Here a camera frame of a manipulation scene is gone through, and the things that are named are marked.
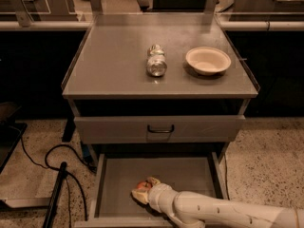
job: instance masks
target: drawer handle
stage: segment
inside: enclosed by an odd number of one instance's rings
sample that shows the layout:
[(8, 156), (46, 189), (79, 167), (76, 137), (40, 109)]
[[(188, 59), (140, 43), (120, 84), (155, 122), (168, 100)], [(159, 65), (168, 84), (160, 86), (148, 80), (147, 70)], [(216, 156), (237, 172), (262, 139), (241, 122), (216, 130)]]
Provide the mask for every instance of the drawer handle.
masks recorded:
[(171, 125), (171, 128), (169, 130), (155, 130), (152, 129), (151, 126), (148, 126), (148, 132), (150, 133), (172, 133), (174, 131), (174, 125)]

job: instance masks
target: terrazzo floor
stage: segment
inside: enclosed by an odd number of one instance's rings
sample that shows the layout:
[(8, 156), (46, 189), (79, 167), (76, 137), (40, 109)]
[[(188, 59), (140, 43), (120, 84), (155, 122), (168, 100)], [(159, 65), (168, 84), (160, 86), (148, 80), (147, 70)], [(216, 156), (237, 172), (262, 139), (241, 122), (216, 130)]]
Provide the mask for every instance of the terrazzo floor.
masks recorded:
[[(64, 120), (25, 121), (24, 144), (29, 155), (44, 164), (46, 153), (61, 143)], [(77, 131), (71, 142), (81, 154)], [(304, 208), (304, 118), (252, 118), (231, 142), (226, 152), (230, 200), (282, 207)], [(220, 163), (225, 177), (225, 159)], [(87, 211), (90, 208), (95, 175), (69, 149), (59, 148), (49, 155), (49, 164), (67, 162), (67, 170), (83, 186)], [(0, 198), (50, 197), (57, 172), (34, 165), (19, 142), (0, 175)], [(68, 178), (72, 225), (84, 220), (81, 194)], [(53, 227), (68, 227), (68, 195), (64, 182)], [(46, 210), (1, 212), (0, 227), (42, 227)]]

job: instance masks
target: drawer front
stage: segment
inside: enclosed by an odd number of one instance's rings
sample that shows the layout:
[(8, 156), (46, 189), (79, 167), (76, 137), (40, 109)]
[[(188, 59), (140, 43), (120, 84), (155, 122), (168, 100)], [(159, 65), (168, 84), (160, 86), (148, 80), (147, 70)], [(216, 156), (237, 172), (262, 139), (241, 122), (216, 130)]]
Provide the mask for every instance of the drawer front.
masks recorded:
[(244, 116), (76, 117), (83, 143), (230, 142)]

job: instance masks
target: robotic arm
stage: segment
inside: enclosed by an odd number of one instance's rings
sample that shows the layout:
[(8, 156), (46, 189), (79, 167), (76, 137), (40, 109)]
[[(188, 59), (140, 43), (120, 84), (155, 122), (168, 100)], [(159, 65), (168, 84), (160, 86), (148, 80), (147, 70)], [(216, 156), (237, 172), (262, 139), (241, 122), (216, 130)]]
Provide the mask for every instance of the robotic arm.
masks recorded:
[(171, 186), (148, 178), (132, 190), (132, 196), (180, 228), (204, 228), (213, 221), (235, 228), (304, 227), (304, 210), (214, 199), (194, 192), (177, 192)]

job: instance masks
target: white bowl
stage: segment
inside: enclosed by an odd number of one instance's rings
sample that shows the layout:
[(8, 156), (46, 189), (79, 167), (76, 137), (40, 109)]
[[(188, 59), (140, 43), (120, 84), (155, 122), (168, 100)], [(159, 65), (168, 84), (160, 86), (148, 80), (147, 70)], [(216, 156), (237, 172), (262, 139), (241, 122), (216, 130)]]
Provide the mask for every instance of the white bowl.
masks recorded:
[(224, 72), (231, 65), (230, 57), (222, 50), (213, 47), (197, 47), (189, 50), (186, 61), (202, 75)]

